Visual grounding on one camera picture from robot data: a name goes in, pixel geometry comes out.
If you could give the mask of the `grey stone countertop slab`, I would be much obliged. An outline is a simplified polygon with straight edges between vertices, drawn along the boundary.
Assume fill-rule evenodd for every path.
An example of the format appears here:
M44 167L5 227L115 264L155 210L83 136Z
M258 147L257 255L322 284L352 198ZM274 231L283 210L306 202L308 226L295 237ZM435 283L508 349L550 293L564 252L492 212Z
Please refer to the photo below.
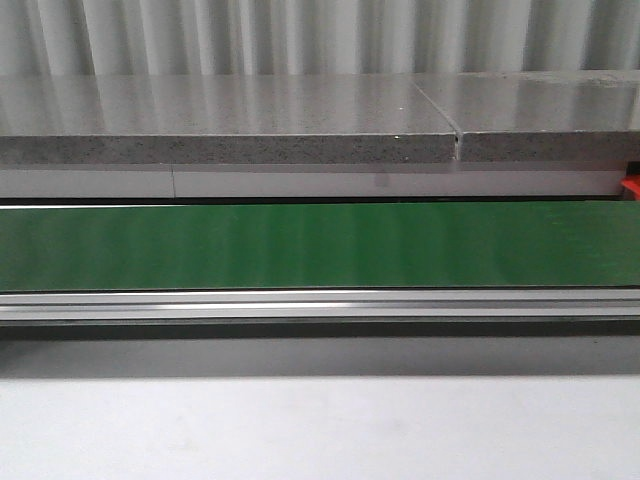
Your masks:
M5 76L1 161L422 164L453 128L405 76Z

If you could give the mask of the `red plastic object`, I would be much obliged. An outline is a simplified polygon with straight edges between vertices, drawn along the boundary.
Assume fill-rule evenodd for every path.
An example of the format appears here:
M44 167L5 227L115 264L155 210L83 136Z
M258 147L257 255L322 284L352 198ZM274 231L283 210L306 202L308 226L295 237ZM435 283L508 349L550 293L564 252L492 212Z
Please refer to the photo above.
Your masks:
M623 197L626 200L640 200L640 175L627 175L621 180Z

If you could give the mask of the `green conveyor belt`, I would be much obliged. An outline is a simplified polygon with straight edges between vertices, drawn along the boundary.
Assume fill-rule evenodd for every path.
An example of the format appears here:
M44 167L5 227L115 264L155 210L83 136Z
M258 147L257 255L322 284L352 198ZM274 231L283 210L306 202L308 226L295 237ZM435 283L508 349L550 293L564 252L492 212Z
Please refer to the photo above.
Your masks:
M5 209L5 292L629 287L634 201Z

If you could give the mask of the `white pleated curtain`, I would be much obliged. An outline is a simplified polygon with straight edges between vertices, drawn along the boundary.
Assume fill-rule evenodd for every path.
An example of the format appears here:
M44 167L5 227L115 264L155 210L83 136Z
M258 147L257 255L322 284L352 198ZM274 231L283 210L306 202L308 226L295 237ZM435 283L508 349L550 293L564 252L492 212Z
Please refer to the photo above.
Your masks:
M5 1L5 75L639 65L635 1Z

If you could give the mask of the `aluminium conveyor side rail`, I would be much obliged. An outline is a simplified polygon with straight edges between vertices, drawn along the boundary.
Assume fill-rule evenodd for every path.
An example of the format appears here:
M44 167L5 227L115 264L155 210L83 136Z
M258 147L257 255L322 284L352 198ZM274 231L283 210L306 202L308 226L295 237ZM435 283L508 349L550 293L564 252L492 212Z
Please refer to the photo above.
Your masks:
M4 326L636 320L636 288L284 289L20 293Z

